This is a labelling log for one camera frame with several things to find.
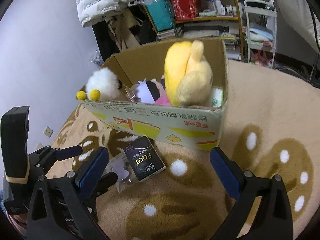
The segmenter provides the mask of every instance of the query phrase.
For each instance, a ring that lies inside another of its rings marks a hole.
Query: bed
[[[295,238],[305,232],[320,202],[318,109],[320,90],[301,79],[229,61],[228,110],[220,146],[243,170],[284,178]],[[88,152],[105,146],[115,156],[135,138],[107,128],[79,105],[53,147],[80,144]],[[168,168],[122,193],[113,186],[98,197],[99,225],[112,240],[209,239],[233,204],[210,165],[209,153],[161,142],[156,147]],[[79,165],[78,157],[57,162],[48,177],[63,176]],[[242,234],[252,220],[250,214]]]

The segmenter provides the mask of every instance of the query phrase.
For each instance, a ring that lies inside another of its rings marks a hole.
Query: teal bag
[[[172,22],[165,0],[146,5],[158,32],[171,29]]]

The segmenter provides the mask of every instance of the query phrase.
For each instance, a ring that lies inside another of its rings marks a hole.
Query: metal screw
[[[251,171],[245,171],[245,172],[244,172],[244,175],[245,175],[247,178],[251,178],[253,174],[252,174]]]
[[[282,178],[280,175],[277,174],[277,175],[275,175],[275,179],[276,179],[276,181],[281,181]]]
[[[40,176],[38,177],[38,181],[43,181],[43,180],[44,180],[44,178],[45,178],[45,176],[44,176],[44,175],[40,175]]]
[[[67,173],[67,177],[68,177],[68,178],[72,178],[75,174],[76,174],[76,173],[75,173],[74,171],[69,171],[69,172]]]

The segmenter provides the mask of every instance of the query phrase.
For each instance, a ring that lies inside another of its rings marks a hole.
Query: black mechanical device
[[[96,198],[117,181],[115,173],[103,174],[108,150],[100,147],[77,172],[47,179],[57,160],[80,155],[82,148],[47,146],[28,155],[28,113],[28,106],[14,107],[1,118],[4,206],[8,214],[28,213],[28,240],[110,239],[97,224],[95,207]],[[228,195],[236,200],[211,240],[293,239],[289,199],[280,175],[267,179],[242,171],[219,147],[211,150],[210,162]],[[237,238],[257,196],[262,199],[249,233]]]

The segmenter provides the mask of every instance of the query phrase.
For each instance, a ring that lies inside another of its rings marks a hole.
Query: cardboard box
[[[170,107],[132,102],[81,103],[107,127],[146,135],[154,140],[180,144],[190,149],[210,151],[219,145],[228,99],[228,60],[221,39],[200,38],[204,56],[213,70],[213,86],[223,89],[219,107]],[[112,55],[102,67],[109,67],[128,87],[145,78],[160,80],[164,74],[164,59],[176,40],[153,42],[136,49]]]

